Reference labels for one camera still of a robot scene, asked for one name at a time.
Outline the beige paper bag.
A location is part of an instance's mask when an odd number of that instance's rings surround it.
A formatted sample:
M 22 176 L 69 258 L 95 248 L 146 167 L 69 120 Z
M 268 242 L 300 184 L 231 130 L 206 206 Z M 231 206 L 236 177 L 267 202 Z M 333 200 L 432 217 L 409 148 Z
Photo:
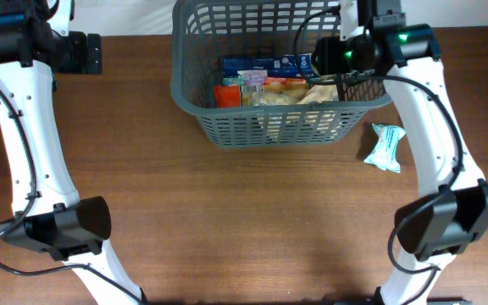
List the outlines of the beige paper bag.
M 241 88 L 242 106 L 294 106 L 338 100 L 336 85 L 310 86 L 301 80 Z

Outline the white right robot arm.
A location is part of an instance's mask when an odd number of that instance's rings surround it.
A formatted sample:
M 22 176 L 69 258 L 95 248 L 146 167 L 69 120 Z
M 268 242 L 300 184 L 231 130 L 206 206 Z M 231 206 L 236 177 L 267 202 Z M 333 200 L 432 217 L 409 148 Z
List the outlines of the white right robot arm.
M 374 304 L 426 304 L 441 272 L 488 229 L 488 181 L 472 158 L 446 92 L 441 50 L 429 25 L 408 25 L 398 1 L 341 1 L 340 33 L 318 41 L 322 77 L 383 84 L 396 106 L 418 176 L 419 199 L 396 211 L 393 271 Z

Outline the blue tissue box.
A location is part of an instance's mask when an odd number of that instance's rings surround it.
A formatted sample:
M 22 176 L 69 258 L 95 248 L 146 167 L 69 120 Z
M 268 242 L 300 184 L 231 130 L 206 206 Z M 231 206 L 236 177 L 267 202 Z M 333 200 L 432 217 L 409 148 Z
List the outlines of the blue tissue box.
M 318 78 L 311 55 L 284 55 L 273 58 L 225 57 L 222 59 L 224 78 L 237 78 L 245 84 L 264 83 L 268 77 L 302 79 Z

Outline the white green wipes pack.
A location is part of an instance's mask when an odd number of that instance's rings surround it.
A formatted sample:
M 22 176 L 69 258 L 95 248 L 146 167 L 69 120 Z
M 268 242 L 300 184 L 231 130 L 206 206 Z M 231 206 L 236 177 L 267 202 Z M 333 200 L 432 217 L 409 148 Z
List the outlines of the white green wipes pack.
M 401 166 L 397 162 L 397 146 L 406 135 L 406 131 L 396 125 L 372 124 L 372 128 L 378 136 L 378 141 L 364 162 L 381 170 L 399 173 Z

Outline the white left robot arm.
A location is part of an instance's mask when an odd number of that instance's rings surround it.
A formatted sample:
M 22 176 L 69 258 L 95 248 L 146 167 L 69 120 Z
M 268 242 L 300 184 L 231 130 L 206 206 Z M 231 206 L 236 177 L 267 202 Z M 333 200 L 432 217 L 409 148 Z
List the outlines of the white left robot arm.
M 100 304 L 144 304 L 112 247 L 102 197 L 80 197 L 53 111 L 56 74 L 98 75 L 98 34 L 69 29 L 71 1 L 0 1 L 0 128 L 12 178 L 12 216 L 0 241 L 46 253 L 73 270 Z

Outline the orange pasta packet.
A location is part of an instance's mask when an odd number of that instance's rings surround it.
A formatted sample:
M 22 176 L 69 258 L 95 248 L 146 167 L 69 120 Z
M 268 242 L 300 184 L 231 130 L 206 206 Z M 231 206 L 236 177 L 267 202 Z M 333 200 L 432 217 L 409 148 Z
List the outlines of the orange pasta packet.
M 265 85 L 275 82 L 297 82 L 298 80 L 305 81 L 302 79 L 268 77 L 264 83 L 247 85 L 243 80 L 237 78 L 225 78 L 222 86 L 214 87 L 213 94 L 218 108 L 247 107 L 241 105 L 241 88 L 243 86 Z

